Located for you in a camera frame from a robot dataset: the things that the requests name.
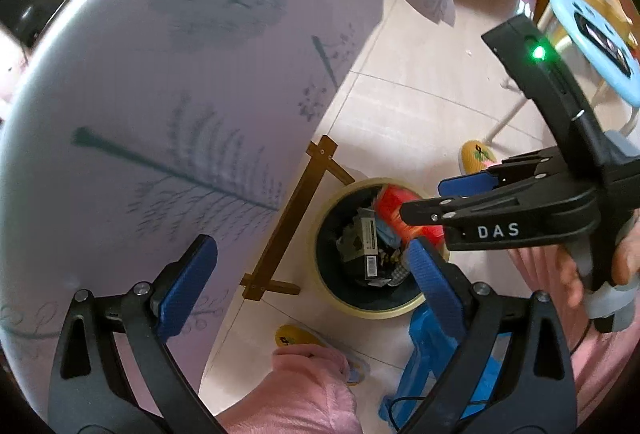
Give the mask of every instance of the white floor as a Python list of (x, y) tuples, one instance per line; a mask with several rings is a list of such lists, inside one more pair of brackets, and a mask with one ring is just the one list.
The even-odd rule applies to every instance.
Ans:
[[(458, 18), (450, 28), (425, 20), (404, 0), (385, 0), (382, 23), (316, 132), (316, 139), (326, 133), (338, 144), (338, 163), (367, 177), (402, 179), (435, 194), (442, 178), (459, 175), (460, 145), (480, 139), (517, 100), (518, 94), (500, 87), (504, 70), (480, 35), (522, 8), (520, 0), (455, 1)], [(593, 86), (585, 90), (593, 91)], [(598, 114), (605, 127), (621, 126), (626, 108), (613, 97)], [(502, 156), (552, 143), (532, 102), (496, 141)], [(275, 329), (300, 321), (369, 358), (371, 376), (353, 389), (358, 415), (366, 434), (390, 431), (377, 411), (382, 397), (398, 385), (412, 351), (410, 315), (384, 321), (347, 316), (325, 303), (306, 276), (314, 210), (340, 188), (330, 177), (325, 176), (276, 272), (277, 279), (299, 284), (300, 295), (266, 293), (256, 303), (243, 302), (240, 290), (236, 294), (200, 389), (214, 413), (241, 399), (270, 370)], [(451, 259), (471, 281), (485, 280), (502, 293), (529, 294), (503, 252), (459, 252)]]

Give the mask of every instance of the trash can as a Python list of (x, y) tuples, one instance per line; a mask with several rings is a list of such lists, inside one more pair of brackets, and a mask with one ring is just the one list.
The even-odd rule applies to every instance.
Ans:
[(409, 189), (420, 198), (424, 191), (390, 178), (372, 178), (352, 183), (329, 200), (311, 227), (309, 257), (312, 277), (320, 292), (336, 308), (364, 319), (387, 319), (408, 313), (424, 302), (414, 277), (396, 287), (364, 287), (350, 279), (342, 264), (336, 241), (358, 208), (372, 204), (385, 185)]

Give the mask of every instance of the red plastic packaging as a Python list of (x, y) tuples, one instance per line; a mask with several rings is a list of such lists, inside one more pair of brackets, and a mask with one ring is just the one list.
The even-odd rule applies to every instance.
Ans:
[(424, 236), (434, 246), (439, 246), (444, 240), (444, 230), (441, 226), (409, 226), (400, 217), (400, 206), (408, 201), (420, 199), (411, 190), (393, 185), (385, 185), (373, 203), (376, 217), (387, 223), (402, 240), (402, 245), (407, 245), (410, 240)]

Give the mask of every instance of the pink pants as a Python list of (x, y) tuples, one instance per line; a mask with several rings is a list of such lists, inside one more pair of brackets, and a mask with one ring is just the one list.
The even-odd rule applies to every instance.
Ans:
[[(510, 252), (533, 291), (547, 291), (558, 309), (572, 348), (587, 325), (584, 309), (570, 309), (556, 268), (555, 246)], [(636, 320), (623, 332), (602, 335), (591, 328), (572, 356), (578, 421), (602, 401), (625, 367), (640, 338), (640, 302)], [(273, 353), (273, 370), (245, 398), (218, 415), (230, 434), (362, 434), (356, 402), (346, 386), (344, 355), (320, 346), (289, 346)]]

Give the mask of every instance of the green light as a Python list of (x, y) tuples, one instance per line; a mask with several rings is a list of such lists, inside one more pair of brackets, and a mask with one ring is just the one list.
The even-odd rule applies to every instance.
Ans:
[(538, 46), (533, 50), (531, 56), (533, 56), (536, 60), (544, 60), (546, 56), (545, 48), (543, 48), (542, 46)]

